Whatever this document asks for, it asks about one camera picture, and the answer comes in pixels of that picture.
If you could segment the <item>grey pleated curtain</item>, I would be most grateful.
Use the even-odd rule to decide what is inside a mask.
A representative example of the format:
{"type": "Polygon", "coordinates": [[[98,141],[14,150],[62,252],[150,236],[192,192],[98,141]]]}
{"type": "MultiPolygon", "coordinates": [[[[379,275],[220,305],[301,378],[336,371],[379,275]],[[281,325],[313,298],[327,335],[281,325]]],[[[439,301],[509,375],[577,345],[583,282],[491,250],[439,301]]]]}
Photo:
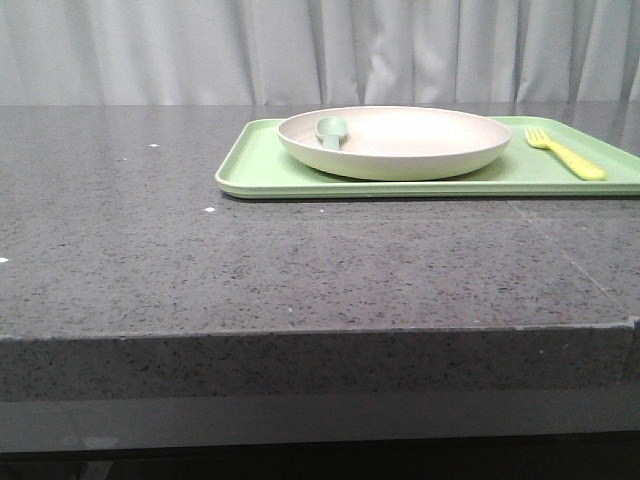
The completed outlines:
{"type": "Polygon", "coordinates": [[[635,101],[635,1],[5,1],[5,105],[635,101]]]}

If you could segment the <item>yellow plastic fork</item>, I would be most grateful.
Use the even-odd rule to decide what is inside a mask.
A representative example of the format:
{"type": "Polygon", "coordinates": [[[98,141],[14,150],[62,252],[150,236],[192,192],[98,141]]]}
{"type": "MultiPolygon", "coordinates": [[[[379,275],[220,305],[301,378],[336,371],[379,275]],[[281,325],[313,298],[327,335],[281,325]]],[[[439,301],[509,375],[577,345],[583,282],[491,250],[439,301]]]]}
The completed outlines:
{"type": "Polygon", "coordinates": [[[581,180],[604,181],[607,179],[607,174],[602,168],[554,141],[544,130],[529,128],[525,131],[525,138],[530,147],[550,151],[581,180]]]}

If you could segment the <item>beige round plate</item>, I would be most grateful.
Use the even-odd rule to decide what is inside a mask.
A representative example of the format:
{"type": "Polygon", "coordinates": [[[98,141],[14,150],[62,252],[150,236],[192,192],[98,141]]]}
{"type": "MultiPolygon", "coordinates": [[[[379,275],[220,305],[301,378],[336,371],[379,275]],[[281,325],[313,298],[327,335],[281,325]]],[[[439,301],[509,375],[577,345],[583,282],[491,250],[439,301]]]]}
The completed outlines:
{"type": "Polygon", "coordinates": [[[454,177],[496,160],[512,134],[475,114],[424,107],[361,106],[302,113],[282,121],[278,136],[294,159],[314,169],[357,179],[423,181],[454,177]],[[346,123],[339,148],[327,149],[317,124],[346,123]]]}

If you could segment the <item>sage green spoon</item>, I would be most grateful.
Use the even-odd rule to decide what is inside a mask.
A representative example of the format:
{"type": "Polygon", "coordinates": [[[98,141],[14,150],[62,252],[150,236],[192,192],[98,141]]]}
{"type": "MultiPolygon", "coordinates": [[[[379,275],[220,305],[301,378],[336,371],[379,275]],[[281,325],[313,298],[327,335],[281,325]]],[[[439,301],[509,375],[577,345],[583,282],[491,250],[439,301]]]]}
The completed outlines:
{"type": "Polygon", "coordinates": [[[322,148],[340,150],[348,137],[348,125],[342,117],[326,116],[317,121],[315,132],[322,148]]]}

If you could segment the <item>light green plastic tray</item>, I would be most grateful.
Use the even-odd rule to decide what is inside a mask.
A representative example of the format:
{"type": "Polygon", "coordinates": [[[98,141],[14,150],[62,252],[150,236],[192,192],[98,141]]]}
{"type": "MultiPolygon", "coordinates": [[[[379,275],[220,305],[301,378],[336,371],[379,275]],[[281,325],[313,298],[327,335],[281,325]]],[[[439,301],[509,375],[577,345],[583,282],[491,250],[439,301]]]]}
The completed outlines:
{"type": "Polygon", "coordinates": [[[282,146],[277,119],[249,122],[216,172],[218,187],[244,199],[343,199],[435,197],[636,196],[637,156],[559,121],[531,116],[502,116],[512,140],[491,164],[462,176],[413,182],[364,181],[330,175],[291,157],[282,146]],[[529,128],[602,168],[606,179],[586,181],[571,173],[553,154],[530,147],[529,128]]]}

